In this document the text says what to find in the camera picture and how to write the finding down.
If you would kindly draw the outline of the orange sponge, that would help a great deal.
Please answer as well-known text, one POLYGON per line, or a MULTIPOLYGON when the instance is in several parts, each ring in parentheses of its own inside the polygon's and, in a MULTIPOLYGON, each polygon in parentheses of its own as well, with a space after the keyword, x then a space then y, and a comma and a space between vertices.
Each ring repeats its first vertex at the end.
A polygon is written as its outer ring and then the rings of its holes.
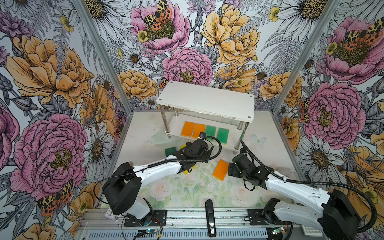
POLYGON ((198 138, 201 132, 203 132, 203 133, 205 132, 205 129, 206 129, 206 125, 204 125, 204 124, 195 124, 192 137, 195 138, 195 139, 198 138))
POLYGON ((181 136, 190 138, 193 135, 194 128, 195 128, 195 123, 185 122, 181 131, 181 136))
POLYGON ((223 182, 225 180, 226 175, 228 174, 228 169, 229 163, 223 160, 219 160, 213 172, 213 177, 223 182))

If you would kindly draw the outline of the light green sponge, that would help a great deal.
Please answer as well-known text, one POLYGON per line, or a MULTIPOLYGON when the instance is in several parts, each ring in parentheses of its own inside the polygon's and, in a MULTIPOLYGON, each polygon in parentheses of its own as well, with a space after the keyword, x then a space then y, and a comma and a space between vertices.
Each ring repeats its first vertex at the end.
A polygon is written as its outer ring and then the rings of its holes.
POLYGON ((206 139, 214 138, 216 136, 216 130, 217 127, 207 125, 205 129, 206 139))
POLYGON ((228 143, 229 133, 229 129, 219 128, 217 139, 221 142, 222 145, 226 145, 228 143))

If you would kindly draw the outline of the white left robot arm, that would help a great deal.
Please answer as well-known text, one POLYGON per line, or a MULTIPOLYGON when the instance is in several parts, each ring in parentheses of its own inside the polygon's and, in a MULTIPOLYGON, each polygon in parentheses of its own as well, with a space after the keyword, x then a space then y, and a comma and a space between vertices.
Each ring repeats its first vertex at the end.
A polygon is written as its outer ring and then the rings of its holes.
POLYGON ((148 165, 121 164, 102 187, 115 216, 129 214, 138 220, 151 218, 153 210, 147 200, 139 198, 142 187, 167 176, 190 170, 196 163, 206 163, 219 156, 221 142, 215 137, 197 138, 162 160, 148 165))

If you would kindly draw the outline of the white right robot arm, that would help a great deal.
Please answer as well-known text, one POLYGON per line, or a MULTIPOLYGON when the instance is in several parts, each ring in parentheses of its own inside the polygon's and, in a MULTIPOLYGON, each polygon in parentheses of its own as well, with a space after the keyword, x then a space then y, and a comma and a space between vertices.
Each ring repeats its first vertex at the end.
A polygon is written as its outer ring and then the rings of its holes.
POLYGON ((229 164, 228 175, 243 179, 253 187, 261 187, 291 200, 292 204, 271 198, 260 215, 253 219, 274 225, 291 222, 324 233, 330 240, 353 240, 361 221, 357 211, 343 192, 327 192, 292 180, 267 166, 256 166, 246 154, 237 155, 229 164))

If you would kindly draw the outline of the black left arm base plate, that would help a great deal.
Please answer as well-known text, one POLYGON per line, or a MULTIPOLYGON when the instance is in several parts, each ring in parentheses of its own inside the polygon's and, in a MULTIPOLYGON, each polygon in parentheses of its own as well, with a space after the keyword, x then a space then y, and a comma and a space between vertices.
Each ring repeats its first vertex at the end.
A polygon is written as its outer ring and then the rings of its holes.
POLYGON ((128 214, 124 220, 125 227, 165 227, 167 223, 167 210, 153 210, 146 217, 138 220, 133 215, 128 214))

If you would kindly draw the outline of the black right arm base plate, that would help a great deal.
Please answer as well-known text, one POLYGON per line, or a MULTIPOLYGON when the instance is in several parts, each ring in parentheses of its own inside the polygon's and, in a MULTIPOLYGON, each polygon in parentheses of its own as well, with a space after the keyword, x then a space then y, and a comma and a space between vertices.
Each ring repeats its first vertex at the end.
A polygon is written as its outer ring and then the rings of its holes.
POLYGON ((274 212, 266 211, 264 209, 248 209, 247 214, 251 226, 286 225, 286 222, 279 220, 274 212))

